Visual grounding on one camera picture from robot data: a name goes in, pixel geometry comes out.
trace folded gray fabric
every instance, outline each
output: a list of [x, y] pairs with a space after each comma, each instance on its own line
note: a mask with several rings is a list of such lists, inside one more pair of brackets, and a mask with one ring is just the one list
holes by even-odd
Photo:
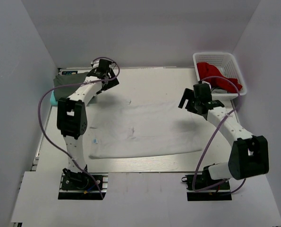
[[[57, 75], [53, 80], [54, 86], [66, 85], [66, 84], [77, 84], [84, 82], [88, 72], [84, 73], [77, 73], [72, 75]], [[58, 101], [60, 98], [64, 97], [67, 98], [68, 96], [72, 95], [76, 90], [76, 87], [62, 87], [54, 90], [54, 97], [55, 100]]]

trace red towel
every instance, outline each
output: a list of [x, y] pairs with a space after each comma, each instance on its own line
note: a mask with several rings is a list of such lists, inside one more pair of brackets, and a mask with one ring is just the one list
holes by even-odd
[[[210, 65], [209, 63], [206, 62], [199, 62], [197, 63], [197, 69], [199, 72], [199, 77], [200, 79], [206, 78], [206, 77], [211, 77], [211, 76], [218, 76], [218, 77], [224, 77], [220, 71], [217, 69], [216, 66]], [[237, 79], [233, 78], [226, 78], [229, 81], [231, 81], [238, 90], [240, 91], [242, 89], [242, 85], [238, 83]], [[236, 89], [227, 81], [220, 79], [220, 78], [213, 78], [213, 79], [207, 79], [205, 80], [206, 82], [209, 82], [212, 87], [220, 87], [228, 92], [231, 93], [236, 93]]]

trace white towel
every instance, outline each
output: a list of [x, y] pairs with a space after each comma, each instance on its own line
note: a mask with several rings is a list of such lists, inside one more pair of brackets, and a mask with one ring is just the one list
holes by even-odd
[[150, 157], [201, 150], [192, 113], [178, 103], [90, 104], [90, 158]]

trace purple cable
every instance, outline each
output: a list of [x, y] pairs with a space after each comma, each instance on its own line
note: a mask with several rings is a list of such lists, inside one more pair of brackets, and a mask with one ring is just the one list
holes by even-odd
[[[90, 81], [89, 83], [97, 83], [97, 82], [105, 82], [105, 81], [111, 81], [111, 80], [114, 80], [120, 73], [120, 68], [119, 66], [117, 65], [118, 67], [118, 73], [116, 74], [115, 77], [111, 78], [111, 79], [98, 79], [98, 80], [93, 80], [93, 81]], [[49, 143], [51, 143], [54, 147], [56, 147], [57, 149], [59, 149], [60, 151], [64, 152], [71, 160], [72, 162], [75, 164], [75, 166], [83, 173], [87, 174], [89, 177], [92, 178], [92, 180], [94, 181], [94, 184], [96, 185], [102, 199], [103, 199], [103, 194], [102, 194], [102, 191], [99, 187], [99, 185], [96, 183], [96, 180], [95, 178], [89, 174], [87, 171], [85, 171], [84, 169], [82, 169], [78, 163], [73, 159], [72, 155], [70, 153], [68, 153], [67, 151], [65, 151], [63, 148], [59, 147], [58, 145], [56, 145], [46, 134], [45, 132], [45, 129], [43, 127], [43, 122], [42, 122], [42, 118], [41, 118], [41, 106], [42, 106], [42, 102], [43, 102], [43, 99], [46, 97], [47, 94], [49, 94], [51, 91], [55, 90], [55, 89], [58, 89], [58, 88], [62, 88], [62, 87], [74, 87], [74, 86], [83, 86], [83, 85], [86, 85], [86, 84], [89, 84], [88, 82], [84, 82], [84, 83], [78, 83], [78, 84], [67, 84], [67, 85], [61, 85], [61, 86], [57, 86], [57, 87], [53, 87], [51, 88], [49, 91], [47, 91], [40, 99], [39, 103], [38, 103], [38, 107], [37, 107], [37, 116], [38, 116], [38, 122], [39, 122], [39, 125], [40, 125], [40, 128], [42, 130], [42, 133], [44, 135], [44, 137], [48, 140]]]
[[[236, 90], [236, 92], [237, 92], [237, 94], [238, 94], [238, 98], [240, 98], [240, 92], [239, 92], [238, 88], [236, 87], [236, 85], [234, 85], [231, 81], [229, 81], [228, 79], [226, 79], [226, 78], [224, 78], [224, 77], [211, 76], [211, 77], [206, 77], [206, 78], [204, 78], [204, 79], [202, 79], [202, 80], [207, 80], [207, 79], [212, 79], [212, 78], [221, 78], [221, 79], [226, 80], [227, 82], [229, 82], [229, 83], [235, 88], [235, 90]], [[200, 159], [199, 159], [198, 165], [197, 165], [196, 170], [195, 170], [195, 173], [194, 173], [194, 178], [193, 178], [193, 181], [192, 181], [192, 189], [193, 189], [194, 192], [200, 192], [200, 191], [208, 190], [208, 189], [214, 188], [214, 187], [216, 187], [216, 186], [218, 186], [218, 185], [220, 185], [220, 184], [223, 184], [223, 183], [225, 183], [226, 181], [228, 181], [227, 179], [224, 179], [224, 180], [222, 180], [222, 181], [220, 181], [220, 182], [218, 182], [218, 183], [215, 183], [215, 184], [213, 184], [213, 185], [207, 186], [207, 187], [205, 187], [205, 188], [195, 189], [196, 178], [197, 178], [197, 175], [198, 175], [198, 172], [199, 172], [200, 165], [201, 165], [201, 163], [202, 163], [202, 161], [203, 161], [203, 158], [205, 157], [205, 155], [206, 155], [206, 153], [207, 153], [208, 148], [210, 147], [210, 144], [212, 143], [212, 140], [213, 140], [214, 137], [216, 136], [217, 132], [219, 131], [220, 127], [223, 125], [223, 123], [225, 122], [225, 120], [228, 118], [228, 115], [230, 115], [231, 113], [233, 113], [233, 112], [234, 112], [235, 110], [237, 110], [237, 109], [238, 109], [238, 107], [235, 107], [235, 108], [233, 108], [231, 111], [229, 111], [227, 115], [225, 115], [225, 117], [220, 121], [220, 123], [218, 124], [216, 130], [215, 130], [214, 133], [212, 134], [210, 140], [207, 142], [207, 145], [206, 145], [206, 147], [205, 147], [205, 149], [204, 149], [204, 151], [203, 151], [203, 153], [202, 153], [202, 155], [201, 155], [201, 157], [200, 157]], [[242, 184], [240, 185], [240, 187], [238, 187], [236, 190], [232, 191], [231, 194], [234, 193], [234, 192], [236, 192], [237, 190], [239, 190], [239, 189], [243, 186], [244, 183], [245, 183], [245, 179], [244, 179], [244, 181], [242, 182]]]

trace purple hose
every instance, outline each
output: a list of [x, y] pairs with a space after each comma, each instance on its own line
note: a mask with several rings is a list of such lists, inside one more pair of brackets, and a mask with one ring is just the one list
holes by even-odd
[[[115, 61], [113, 61], [112, 59], [109, 59], [109, 58], [106, 58], [106, 59], [108, 59], [108, 60], [114, 62], [114, 63], [117, 65], [117, 63], [116, 63]], [[105, 82], [105, 81], [111, 81], [111, 80], [116, 79], [117, 76], [118, 76], [119, 73], [120, 73], [120, 68], [119, 68], [118, 65], [117, 65], [117, 67], [118, 67], [118, 73], [116, 74], [115, 77], [113, 77], [113, 78], [111, 78], [111, 79], [98, 79], [98, 80], [93, 80], [93, 81], [91, 81], [90, 83]], [[79, 87], [79, 86], [83, 86], [83, 85], [86, 85], [86, 84], [88, 84], [88, 83], [85, 82], [85, 83], [78, 83], [78, 84], [67, 84], [67, 85], [61, 85], [61, 86], [57, 86], [57, 87], [51, 88], [49, 91], [47, 91], [47, 92], [41, 97], [41, 99], [40, 99], [40, 101], [39, 101], [39, 103], [38, 103], [38, 107], [37, 107], [37, 116], [38, 116], [38, 122], [39, 122], [39, 125], [40, 125], [40, 128], [41, 128], [41, 130], [42, 130], [42, 133], [43, 133], [44, 137], [45, 137], [45, 138], [48, 140], [48, 142], [51, 143], [54, 147], [56, 147], [56, 148], [59, 149], [60, 151], [64, 152], [64, 153], [72, 160], [72, 162], [75, 164], [75, 166], [76, 166], [81, 172], [87, 174], [89, 177], [92, 178], [92, 180], [94, 181], [94, 184], [96, 185], [96, 187], [97, 187], [97, 189], [98, 189], [98, 191], [99, 191], [99, 193], [100, 193], [100, 195], [101, 195], [101, 197], [102, 197], [102, 199], [103, 199], [102, 191], [101, 191], [99, 185], [96, 183], [95, 178], [94, 178], [91, 174], [89, 174], [87, 171], [85, 171], [84, 169], [82, 169], [82, 168], [78, 165], [78, 163], [73, 159], [73, 157], [72, 157], [72, 155], [71, 155], [70, 153], [68, 153], [68, 152], [65, 151], [63, 148], [61, 148], [61, 147], [59, 147], [58, 145], [56, 145], [56, 144], [47, 136], [47, 134], [46, 134], [46, 132], [45, 132], [45, 129], [44, 129], [44, 127], [43, 127], [43, 122], [42, 122], [42, 118], [41, 118], [41, 106], [42, 106], [43, 99], [46, 97], [47, 94], [49, 94], [51, 91], [53, 91], [53, 90], [55, 90], [55, 89], [58, 89], [58, 88], [62, 88], [62, 87], [74, 87], [74, 86], [76, 86], [76, 87], [78, 86], [78, 87]]]
[[[228, 79], [226, 79], [226, 78], [224, 78], [224, 77], [211, 76], [211, 77], [206, 77], [206, 78], [204, 78], [204, 79], [202, 79], [202, 80], [212, 79], [212, 78], [220, 78], [220, 79], [223, 79], [223, 80], [226, 80], [227, 82], [229, 82], [229, 83], [235, 88], [235, 90], [236, 90], [236, 92], [237, 92], [237, 94], [238, 94], [238, 98], [240, 98], [240, 92], [239, 92], [238, 88], [236, 87], [236, 85], [234, 85], [231, 81], [229, 81]], [[233, 108], [231, 111], [228, 112], [228, 114], [220, 121], [220, 123], [218, 124], [216, 130], [215, 130], [214, 133], [212, 134], [210, 140], [207, 142], [207, 145], [206, 145], [206, 147], [205, 147], [205, 149], [204, 149], [204, 151], [203, 151], [203, 153], [202, 153], [202, 155], [201, 155], [201, 157], [200, 157], [200, 159], [199, 159], [199, 162], [198, 162], [198, 164], [197, 164], [197, 167], [196, 167], [196, 170], [195, 170], [195, 173], [194, 173], [194, 178], [193, 178], [193, 181], [192, 181], [192, 189], [193, 189], [194, 192], [200, 192], [200, 191], [208, 190], [208, 189], [214, 188], [214, 187], [216, 187], [216, 186], [218, 186], [218, 185], [220, 185], [220, 184], [223, 184], [223, 183], [225, 183], [225, 182], [227, 181], [227, 179], [224, 179], [224, 180], [222, 180], [222, 181], [220, 181], [220, 182], [218, 182], [218, 183], [215, 183], [215, 184], [213, 184], [213, 185], [210, 185], [210, 186], [208, 186], [208, 187], [201, 188], [201, 189], [195, 189], [196, 178], [197, 178], [197, 175], [198, 175], [198, 172], [199, 172], [200, 165], [201, 165], [201, 163], [202, 163], [202, 161], [203, 161], [203, 158], [204, 158], [205, 155], [206, 155], [206, 152], [207, 152], [208, 148], [210, 147], [210, 144], [212, 143], [212, 140], [213, 140], [214, 137], [216, 136], [217, 132], [219, 131], [220, 127], [223, 125], [223, 123], [225, 122], [225, 120], [228, 118], [228, 115], [230, 115], [231, 113], [233, 113], [233, 112], [236, 111], [237, 109], [238, 109], [238, 107], [235, 107], [235, 108]], [[243, 186], [244, 183], [245, 183], [245, 180], [244, 180], [244, 182], [241, 184], [241, 186], [240, 186], [239, 188], [237, 188], [236, 190], [232, 191], [231, 193], [234, 193], [234, 192], [236, 192], [237, 190], [239, 190], [239, 189]]]

